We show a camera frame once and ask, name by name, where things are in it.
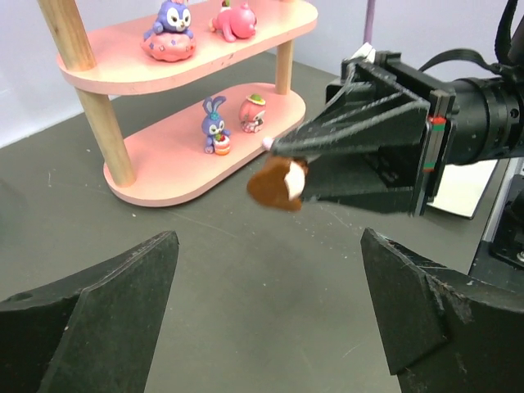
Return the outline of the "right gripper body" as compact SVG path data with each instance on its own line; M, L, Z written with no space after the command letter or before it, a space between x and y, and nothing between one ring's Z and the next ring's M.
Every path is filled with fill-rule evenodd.
M384 52L377 64L345 59L341 63L340 88L327 90L327 101L350 109L360 108L393 93L404 93L430 104L427 122L419 144L402 146L418 149L419 169L426 176L422 193L427 202L439 173L449 131L447 117L454 104L453 93L443 83L405 65L399 55Z

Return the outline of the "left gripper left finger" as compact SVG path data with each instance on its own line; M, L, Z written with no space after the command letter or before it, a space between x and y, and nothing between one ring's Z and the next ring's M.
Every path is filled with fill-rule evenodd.
M1 303L3 392L143 392L178 260L165 231Z

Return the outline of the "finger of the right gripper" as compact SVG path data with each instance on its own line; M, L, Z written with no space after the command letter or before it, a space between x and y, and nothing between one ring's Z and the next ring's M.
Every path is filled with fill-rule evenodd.
M380 214L420 214L426 176L415 147L383 147L360 154L323 155L309 164L301 199Z
M417 145L429 108L429 102L404 93L393 93L356 109L333 102L316 118L275 138L270 151L275 156L298 157Z

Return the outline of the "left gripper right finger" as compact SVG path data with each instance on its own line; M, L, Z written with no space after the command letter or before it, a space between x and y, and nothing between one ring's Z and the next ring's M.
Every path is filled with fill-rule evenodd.
M523 280L498 283L364 230L364 270L403 392L521 392Z

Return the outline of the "small brown toy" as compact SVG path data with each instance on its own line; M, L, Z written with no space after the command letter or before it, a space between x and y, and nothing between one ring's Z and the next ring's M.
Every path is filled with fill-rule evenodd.
M263 207L297 212L311 159L275 156L270 153L263 167L248 181L249 196Z

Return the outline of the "pink pig toy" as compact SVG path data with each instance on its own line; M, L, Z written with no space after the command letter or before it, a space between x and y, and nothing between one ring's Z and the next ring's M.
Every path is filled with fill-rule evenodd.
M247 2L233 7L230 1L222 1L220 11L210 20L209 27L211 32L220 32L226 42L233 43L255 36L257 21Z

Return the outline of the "purple figure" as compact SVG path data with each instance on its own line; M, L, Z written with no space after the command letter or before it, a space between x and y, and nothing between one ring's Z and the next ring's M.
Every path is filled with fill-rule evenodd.
M142 50L157 61L187 60L196 50L191 23L186 1L163 1L152 27L143 35Z

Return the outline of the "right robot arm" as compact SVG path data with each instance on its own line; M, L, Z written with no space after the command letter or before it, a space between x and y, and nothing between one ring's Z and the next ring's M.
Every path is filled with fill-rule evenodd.
M447 165L523 155L523 31L509 1L488 79L445 83L395 52L342 63L342 80L315 118L273 141L275 156L306 158L303 201L420 215Z

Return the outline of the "pink yellow toy on shelf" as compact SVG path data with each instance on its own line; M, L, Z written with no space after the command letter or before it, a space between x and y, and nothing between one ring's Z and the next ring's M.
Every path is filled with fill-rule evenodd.
M266 101L256 93L247 96L240 106L239 120L246 133L258 133L264 124Z

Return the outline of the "blue bear toy on shelf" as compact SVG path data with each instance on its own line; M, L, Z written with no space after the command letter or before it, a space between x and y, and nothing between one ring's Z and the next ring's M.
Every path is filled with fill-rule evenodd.
M215 141L217 136L229 137L230 131L225 127L225 120L219 114L219 107L227 101L225 96L207 97L202 107L206 113L201 123L201 130L206 136L204 152L212 154L215 152Z

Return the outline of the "pink three-tier shelf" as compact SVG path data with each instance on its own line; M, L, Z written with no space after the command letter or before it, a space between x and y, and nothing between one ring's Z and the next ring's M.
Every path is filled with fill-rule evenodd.
M207 192L262 152L264 136L278 137L305 115L304 100L291 89L293 41L316 26L318 12L305 1L252 1L258 19L255 36L226 42L210 31L219 12L216 1L190 6L194 54L184 61L163 62L141 48L142 33L153 16L87 32L73 1L39 4L56 46L64 78L75 87L100 147L106 181L124 201L148 207L173 206ZM128 137L120 132L111 96L158 93L202 79L270 48L276 48L276 80L272 84L237 84L223 90L219 108L231 136L216 154L204 152L201 103L187 103L179 112ZM263 128L246 133L239 110L247 96L266 101Z

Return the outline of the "white square plate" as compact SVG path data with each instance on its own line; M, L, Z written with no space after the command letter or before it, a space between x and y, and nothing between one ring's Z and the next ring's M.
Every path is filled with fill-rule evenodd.
M507 166L507 160L484 160L471 165L447 165L437 195L427 203L427 206L464 219L473 219L488 188L495 184L495 196L499 193L502 181L495 181L496 171L501 169L504 174Z

